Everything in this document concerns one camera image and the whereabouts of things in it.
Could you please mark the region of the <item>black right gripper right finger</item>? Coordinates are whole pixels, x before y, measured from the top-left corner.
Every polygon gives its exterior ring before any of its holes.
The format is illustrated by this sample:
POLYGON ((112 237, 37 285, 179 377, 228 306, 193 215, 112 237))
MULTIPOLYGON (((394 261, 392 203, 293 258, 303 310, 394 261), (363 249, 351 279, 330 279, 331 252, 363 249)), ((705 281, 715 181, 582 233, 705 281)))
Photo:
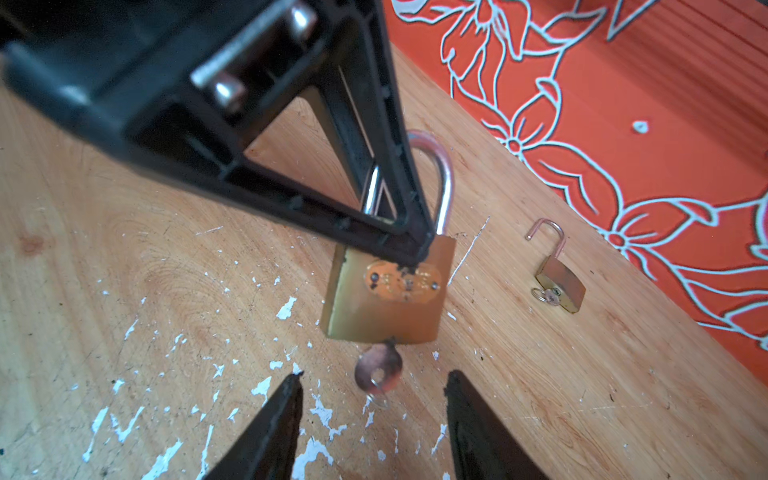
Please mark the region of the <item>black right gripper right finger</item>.
POLYGON ((448 374, 444 394, 458 479, 545 479, 523 447, 461 371, 448 374))

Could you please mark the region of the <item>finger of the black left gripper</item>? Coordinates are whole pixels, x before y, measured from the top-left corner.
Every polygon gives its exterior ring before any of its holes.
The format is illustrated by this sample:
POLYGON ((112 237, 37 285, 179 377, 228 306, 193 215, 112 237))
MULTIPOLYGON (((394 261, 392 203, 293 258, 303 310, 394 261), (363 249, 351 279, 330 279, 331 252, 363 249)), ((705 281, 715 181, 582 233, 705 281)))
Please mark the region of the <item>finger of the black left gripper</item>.
POLYGON ((412 267, 435 239, 373 1, 223 1, 126 77, 123 124, 141 168, 222 203, 412 267), (246 156, 295 99, 308 102, 356 207, 246 156))

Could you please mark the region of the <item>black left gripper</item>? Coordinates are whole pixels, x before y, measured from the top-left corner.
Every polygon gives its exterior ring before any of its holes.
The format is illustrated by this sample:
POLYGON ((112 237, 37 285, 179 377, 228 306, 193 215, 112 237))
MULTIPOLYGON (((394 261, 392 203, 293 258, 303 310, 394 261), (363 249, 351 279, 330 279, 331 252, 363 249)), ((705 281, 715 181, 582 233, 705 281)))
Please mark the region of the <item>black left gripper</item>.
POLYGON ((5 1, 5 76, 114 156, 238 156, 296 97, 329 140, 311 76, 321 1, 5 1))

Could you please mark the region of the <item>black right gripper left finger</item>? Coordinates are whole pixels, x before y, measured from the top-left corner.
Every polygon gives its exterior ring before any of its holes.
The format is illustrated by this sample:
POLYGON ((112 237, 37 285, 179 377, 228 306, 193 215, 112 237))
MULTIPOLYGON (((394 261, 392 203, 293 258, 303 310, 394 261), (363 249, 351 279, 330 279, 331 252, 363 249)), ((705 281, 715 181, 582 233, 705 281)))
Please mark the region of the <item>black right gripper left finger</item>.
POLYGON ((290 479, 303 415, 303 373, 289 374, 205 479, 290 479))

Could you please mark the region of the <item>small silver key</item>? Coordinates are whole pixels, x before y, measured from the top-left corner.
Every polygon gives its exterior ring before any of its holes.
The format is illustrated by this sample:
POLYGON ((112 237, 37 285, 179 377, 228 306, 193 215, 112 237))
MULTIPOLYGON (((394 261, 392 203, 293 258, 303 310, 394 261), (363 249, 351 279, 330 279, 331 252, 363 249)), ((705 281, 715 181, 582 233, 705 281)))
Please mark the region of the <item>small silver key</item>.
POLYGON ((393 390, 402 375, 403 360, 392 341, 372 345, 358 359, 354 379, 368 395, 384 395, 393 390))

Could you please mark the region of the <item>key with ring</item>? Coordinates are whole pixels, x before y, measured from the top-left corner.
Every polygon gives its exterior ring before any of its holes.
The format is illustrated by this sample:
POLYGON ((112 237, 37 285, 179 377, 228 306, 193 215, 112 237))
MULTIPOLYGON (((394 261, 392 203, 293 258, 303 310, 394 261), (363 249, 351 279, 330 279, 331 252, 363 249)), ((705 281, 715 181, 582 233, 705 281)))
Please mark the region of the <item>key with ring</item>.
POLYGON ((531 294, 533 295, 534 298, 536 298, 540 302, 543 302, 550 306, 561 305, 561 292, 558 288, 547 288, 547 289, 532 288, 531 294))

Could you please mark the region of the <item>brass padlock with steel shackle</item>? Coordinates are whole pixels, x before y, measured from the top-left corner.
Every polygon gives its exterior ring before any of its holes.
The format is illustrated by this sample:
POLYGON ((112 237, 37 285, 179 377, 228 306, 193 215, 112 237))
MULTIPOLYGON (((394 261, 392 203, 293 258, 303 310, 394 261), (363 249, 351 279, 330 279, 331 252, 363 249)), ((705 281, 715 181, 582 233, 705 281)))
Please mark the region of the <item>brass padlock with steel shackle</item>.
POLYGON ((559 255, 564 250, 567 237, 562 227, 553 220, 539 218, 527 232, 525 239, 530 241, 543 225, 549 225, 559 237, 552 253, 540 265, 535 279, 539 286, 534 288, 558 288, 561 292, 561 307, 571 314, 580 311, 586 293, 586 287, 575 273, 567 267, 559 255))

